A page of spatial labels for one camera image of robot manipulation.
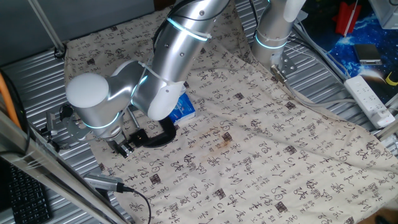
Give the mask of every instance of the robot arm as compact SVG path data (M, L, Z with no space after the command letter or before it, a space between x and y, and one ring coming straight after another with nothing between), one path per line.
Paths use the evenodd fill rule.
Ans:
M193 60L209 39L216 17L229 0L184 1L176 5L155 36L152 70L132 97L135 107L161 120L177 104Z
M252 51L268 69L280 60L304 1L271 0L264 11ZM210 38L217 16L228 3L229 0L184 0L177 4L156 32L151 68L128 61L109 78L94 73L75 77L67 86L67 99L87 128L74 127L71 119L62 122L79 140L92 131L127 157L132 149L122 131L125 109L132 103L157 121L172 112L195 56Z
M252 46L255 58L268 70L282 63L282 52L305 0L270 0L261 15Z

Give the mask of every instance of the calligraphy-print cloth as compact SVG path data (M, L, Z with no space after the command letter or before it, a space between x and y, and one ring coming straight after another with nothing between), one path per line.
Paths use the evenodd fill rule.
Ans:
M166 9L68 43L66 81L147 62ZM177 137L124 159L90 143L105 174L151 204L152 223L356 223L397 197L397 159L363 128L302 106L253 58L230 4L194 61L187 94L196 116ZM136 113L149 134L159 125ZM131 117L124 115L131 134ZM116 194L138 223L138 195Z

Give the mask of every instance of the keyboard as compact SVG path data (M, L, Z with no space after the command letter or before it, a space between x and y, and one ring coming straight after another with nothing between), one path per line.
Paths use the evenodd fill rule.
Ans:
M52 218L44 186L15 166L10 167L9 193L16 224L45 223Z

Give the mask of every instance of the power strip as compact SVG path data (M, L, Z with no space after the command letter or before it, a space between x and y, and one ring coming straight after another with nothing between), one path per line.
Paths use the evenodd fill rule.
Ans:
M362 76L357 75L346 80L344 86L377 129L386 127L396 120Z

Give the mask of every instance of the red object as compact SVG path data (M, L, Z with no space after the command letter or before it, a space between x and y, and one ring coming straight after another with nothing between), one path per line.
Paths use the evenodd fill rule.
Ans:
M353 13L353 10L355 8L355 3L352 3L351 5L347 5L345 2L340 3L340 9L338 11L338 15L333 17L333 21L337 23L336 25L336 30L335 32L337 34L344 35L346 32L346 28L348 26L349 19L351 17L351 14ZM357 5L355 9L355 13L353 16L353 19L351 20L351 24L349 25L348 33L352 33L354 31L354 26L355 22L358 19L359 13L361 12L362 6Z

